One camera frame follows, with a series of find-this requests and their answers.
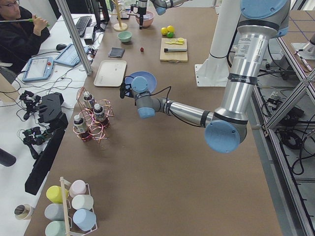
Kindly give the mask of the green lime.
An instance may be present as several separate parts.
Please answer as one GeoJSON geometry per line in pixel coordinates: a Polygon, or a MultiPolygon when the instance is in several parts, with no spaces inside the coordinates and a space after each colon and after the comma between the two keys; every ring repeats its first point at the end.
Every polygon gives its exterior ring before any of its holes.
{"type": "Polygon", "coordinates": [[[167,37],[167,38],[173,38],[173,37],[174,37],[174,33],[173,33],[173,32],[168,32],[168,33],[166,34],[166,37],[167,37]]]}

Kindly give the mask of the wooden mug tree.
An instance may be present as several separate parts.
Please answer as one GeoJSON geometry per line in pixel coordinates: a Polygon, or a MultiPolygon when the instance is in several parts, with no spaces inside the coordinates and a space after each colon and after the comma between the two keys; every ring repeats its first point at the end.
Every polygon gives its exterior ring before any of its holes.
{"type": "Polygon", "coordinates": [[[112,13],[112,15],[116,15],[118,17],[118,23],[116,23],[113,26],[113,29],[117,32],[122,32],[122,31],[126,31],[128,29],[128,25],[126,23],[123,23],[121,20],[121,10],[119,8],[119,4],[117,0],[111,0],[112,3],[115,5],[115,9],[116,9],[116,14],[112,13]]]}

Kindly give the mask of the pink cup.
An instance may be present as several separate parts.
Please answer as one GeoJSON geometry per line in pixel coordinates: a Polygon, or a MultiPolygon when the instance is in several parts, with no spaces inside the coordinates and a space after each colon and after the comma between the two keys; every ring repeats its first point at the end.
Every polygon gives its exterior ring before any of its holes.
{"type": "Polygon", "coordinates": [[[69,194],[72,198],[77,195],[84,195],[86,193],[86,183],[83,180],[76,180],[72,183],[69,189],[69,194]]]}

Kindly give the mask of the black computer mouse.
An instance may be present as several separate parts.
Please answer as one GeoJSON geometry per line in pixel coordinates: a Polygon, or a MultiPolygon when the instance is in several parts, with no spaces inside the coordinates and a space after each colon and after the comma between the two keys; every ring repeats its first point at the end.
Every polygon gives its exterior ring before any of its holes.
{"type": "Polygon", "coordinates": [[[57,51],[61,51],[61,50],[65,49],[66,47],[67,47],[66,44],[58,44],[58,45],[56,46],[56,50],[57,50],[57,51]]]}

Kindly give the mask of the yellow cup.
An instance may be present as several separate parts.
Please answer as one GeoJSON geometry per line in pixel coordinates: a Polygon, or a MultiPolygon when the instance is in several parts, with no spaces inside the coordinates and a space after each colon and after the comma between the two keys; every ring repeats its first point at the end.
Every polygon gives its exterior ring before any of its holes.
{"type": "Polygon", "coordinates": [[[60,186],[57,186],[57,185],[50,186],[46,191],[46,197],[52,203],[55,203],[55,204],[63,203],[62,189],[60,186]]]}

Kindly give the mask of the seated person in black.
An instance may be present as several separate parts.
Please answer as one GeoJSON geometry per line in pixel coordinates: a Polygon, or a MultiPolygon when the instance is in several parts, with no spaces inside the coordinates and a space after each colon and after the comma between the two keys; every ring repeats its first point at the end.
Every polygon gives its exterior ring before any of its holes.
{"type": "Polygon", "coordinates": [[[21,7],[18,0],[0,2],[0,19],[0,61],[10,63],[8,69],[18,74],[50,36],[49,23],[21,7]]]}

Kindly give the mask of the tape roll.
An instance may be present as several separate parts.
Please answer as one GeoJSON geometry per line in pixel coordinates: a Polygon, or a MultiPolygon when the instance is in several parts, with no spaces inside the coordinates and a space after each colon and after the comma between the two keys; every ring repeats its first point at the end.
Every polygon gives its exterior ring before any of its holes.
{"type": "Polygon", "coordinates": [[[34,208],[29,204],[18,205],[14,209],[14,215],[17,220],[30,220],[33,214],[34,208]]]}

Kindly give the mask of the white cup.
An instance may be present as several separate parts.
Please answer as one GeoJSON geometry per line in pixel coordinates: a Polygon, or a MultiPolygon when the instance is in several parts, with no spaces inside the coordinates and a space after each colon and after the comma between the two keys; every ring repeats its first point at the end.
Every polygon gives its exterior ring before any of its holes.
{"type": "Polygon", "coordinates": [[[94,199],[91,195],[77,195],[72,199],[71,203],[75,210],[81,208],[91,210],[94,205],[94,199]]]}

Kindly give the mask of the mint green cup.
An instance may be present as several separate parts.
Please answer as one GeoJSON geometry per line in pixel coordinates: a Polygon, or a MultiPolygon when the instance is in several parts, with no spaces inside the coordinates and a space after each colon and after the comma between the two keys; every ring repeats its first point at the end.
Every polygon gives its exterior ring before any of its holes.
{"type": "Polygon", "coordinates": [[[65,223],[64,221],[52,221],[45,229],[46,236],[64,236],[65,235],[65,223]]]}

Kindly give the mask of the blue teach pendant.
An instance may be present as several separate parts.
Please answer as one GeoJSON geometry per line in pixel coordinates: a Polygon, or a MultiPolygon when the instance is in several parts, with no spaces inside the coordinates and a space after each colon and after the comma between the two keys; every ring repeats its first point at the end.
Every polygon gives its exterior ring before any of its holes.
{"type": "Polygon", "coordinates": [[[60,54],[54,58],[54,63],[74,67],[81,62],[74,44],[68,44],[60,54]]]}
{"type": "Polygon", "coordinates": [[[31,58],[23,75],[23,82],[47,80],[52,74],[54,59],[52,57],[31,58]]]}

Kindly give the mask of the bottle in rack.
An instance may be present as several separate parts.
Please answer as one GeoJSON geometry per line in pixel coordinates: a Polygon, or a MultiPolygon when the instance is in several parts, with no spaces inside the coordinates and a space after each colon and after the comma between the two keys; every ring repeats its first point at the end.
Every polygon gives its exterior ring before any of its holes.
{"type": "Polygon", "coordinates": [[[76,134],[82,139],[82,141],[87,142],[91,139],[88,126],[83,117],[80,115],[75,115],[73,125],[76,134]]]}
{"type": "Polygon", "coordinates": [[[94,104],[93,112],[96,121],[100,122],[104,127],[109,126],[109,118],[105,114],[104,108],[100,104],[98,103],[94,104]]]}
{"type": "Polygon", "coordinates": [[[95,105],[94,96],[92,94],[90,94],[88,91],[85,91],[83,99],[84,99],[85,107],[92,110],[94,108],[94,105],[95,105]]]}

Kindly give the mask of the yellow plastic knife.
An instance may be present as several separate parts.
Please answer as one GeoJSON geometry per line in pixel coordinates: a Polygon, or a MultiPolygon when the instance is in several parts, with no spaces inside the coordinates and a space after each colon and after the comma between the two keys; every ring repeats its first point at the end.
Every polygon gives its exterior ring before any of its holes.
{"type": "Polygon", "coordinates": [[[169,45],[183,45],[184,42],[178,42],[178,41],[165,41],[165,44],[169,44],[169,45]]]}

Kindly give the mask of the grey cup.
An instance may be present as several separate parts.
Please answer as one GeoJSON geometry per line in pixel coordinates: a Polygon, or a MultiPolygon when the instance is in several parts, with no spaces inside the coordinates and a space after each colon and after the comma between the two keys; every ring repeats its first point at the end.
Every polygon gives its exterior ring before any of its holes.
{"type": "Polygon", "coordinates": [[[63,205],[55,203],[49,204],[45,209],[44,215],[51,221],[64,220],[63,205]]]}

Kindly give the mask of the lower right bottle in rack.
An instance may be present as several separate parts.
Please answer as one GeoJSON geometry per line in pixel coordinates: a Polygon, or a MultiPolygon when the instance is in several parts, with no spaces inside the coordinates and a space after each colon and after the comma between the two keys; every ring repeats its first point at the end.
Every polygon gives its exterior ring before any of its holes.
{"type": "Polygon", "coordinates": [[[82,139],[82,141],[87,142],[91,139],[88,126],[83,117],[80,115],[75,115],[73,125],[76,134],[82,139]]]}

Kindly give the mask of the lower left bottle in rack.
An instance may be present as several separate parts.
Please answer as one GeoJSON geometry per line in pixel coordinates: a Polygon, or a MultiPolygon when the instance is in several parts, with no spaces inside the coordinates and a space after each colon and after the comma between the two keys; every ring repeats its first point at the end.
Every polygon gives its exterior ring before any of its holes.
{"type": "Polygon", "coordinates": [[[104,108],[100,104],[98,103],[94,104],[93,112],[96,121],[100,122],[104,127],[109,126],[109,118],[105,114],[104,108]]]}

